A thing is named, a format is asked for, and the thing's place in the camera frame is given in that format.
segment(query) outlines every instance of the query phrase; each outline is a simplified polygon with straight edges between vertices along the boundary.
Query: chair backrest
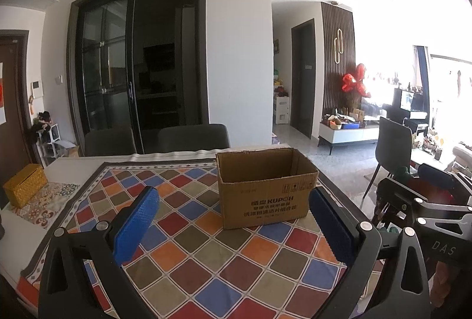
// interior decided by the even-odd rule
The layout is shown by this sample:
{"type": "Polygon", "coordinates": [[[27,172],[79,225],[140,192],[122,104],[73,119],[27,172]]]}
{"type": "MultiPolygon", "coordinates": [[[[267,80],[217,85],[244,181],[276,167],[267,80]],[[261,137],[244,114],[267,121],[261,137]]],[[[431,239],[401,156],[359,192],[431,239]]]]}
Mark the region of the chair backrest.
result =
{"type": "Polygon", "coordinates": [[[412,132],[399,123],[381,118],[375,158],[389,173],[400,167],[410,168],[412,132]]]}
{"type": "Polygon", "coordinates": [[[86,134],[86,156],[116,156],[136,154],[133,131],[130,128],[94,130],[86,134]]]}
{"type": "Polygon", "coordinates": [[[158,152],[198,151],[230,148],[224,124],[167,127],[157,135],[158,152]]]}

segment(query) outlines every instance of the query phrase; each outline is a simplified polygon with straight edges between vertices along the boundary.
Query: yellow tissue box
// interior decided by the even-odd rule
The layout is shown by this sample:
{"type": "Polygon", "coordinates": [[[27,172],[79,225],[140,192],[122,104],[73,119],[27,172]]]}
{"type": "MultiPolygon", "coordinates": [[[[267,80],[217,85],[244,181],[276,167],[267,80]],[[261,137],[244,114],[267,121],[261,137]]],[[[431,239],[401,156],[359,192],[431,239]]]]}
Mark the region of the yellow tissue box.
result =
{"type": "Polygon", "coordinates": [[[3,185],[10,203],[22,208],[48,180],[39,164],[30,163],[3,185]]]}

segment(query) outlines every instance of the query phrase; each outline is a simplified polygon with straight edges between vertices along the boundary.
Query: sliding glass door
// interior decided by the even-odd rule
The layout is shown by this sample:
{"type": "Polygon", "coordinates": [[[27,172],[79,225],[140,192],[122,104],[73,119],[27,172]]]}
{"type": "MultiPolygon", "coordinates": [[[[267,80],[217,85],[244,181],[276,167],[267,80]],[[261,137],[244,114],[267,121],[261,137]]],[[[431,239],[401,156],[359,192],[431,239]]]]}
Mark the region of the sliding glass door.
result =
{"type": "MultiPolygon", "coordinates": [[[[128,0],[114,0],[83,12],[84,133],[133,128],[133,87],[132,80],[128,79],[126,43],[129,8],[128,0]]],[[[135,140],[140,141],[140,138],[135,136],[135,140]]]]}

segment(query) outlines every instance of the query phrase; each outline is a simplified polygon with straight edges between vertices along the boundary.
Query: gold wall lamp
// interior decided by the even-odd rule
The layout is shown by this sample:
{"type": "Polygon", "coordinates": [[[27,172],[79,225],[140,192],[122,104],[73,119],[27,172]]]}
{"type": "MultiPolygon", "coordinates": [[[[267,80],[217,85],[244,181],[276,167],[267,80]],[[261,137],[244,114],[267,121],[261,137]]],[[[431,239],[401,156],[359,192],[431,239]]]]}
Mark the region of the gold wall lamp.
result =
{"type": "Polygon", "coordinates": [[[334,38],[334,62],[339,64],[341,62],[341,54],[344,53],[343,31],[337,29],[337,37],[334,38]]]}

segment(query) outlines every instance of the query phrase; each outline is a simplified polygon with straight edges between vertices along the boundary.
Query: blue gripper pad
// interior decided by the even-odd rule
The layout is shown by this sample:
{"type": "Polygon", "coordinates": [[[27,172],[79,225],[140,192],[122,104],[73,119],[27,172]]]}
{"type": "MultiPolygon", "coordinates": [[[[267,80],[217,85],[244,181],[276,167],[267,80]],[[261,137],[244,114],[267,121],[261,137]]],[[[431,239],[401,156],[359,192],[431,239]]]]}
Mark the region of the blue gripper pad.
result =
{"type": "Polygon", "coordinates": [[[132,205],[120,211],[121,213],[127,210],[129,215],[115,234],[113,242],[113,256],[117,264],[128,262],[133,257],[159,209],[159,200],[157,190],[154,187],[146,187],[132,205]]]}
{"type": "Polygon", "coordinates": [[[336,259],[349,267],[355,260],[355,238],[318,188],[314,188],[308,197],[310,211],[336,259]]]}

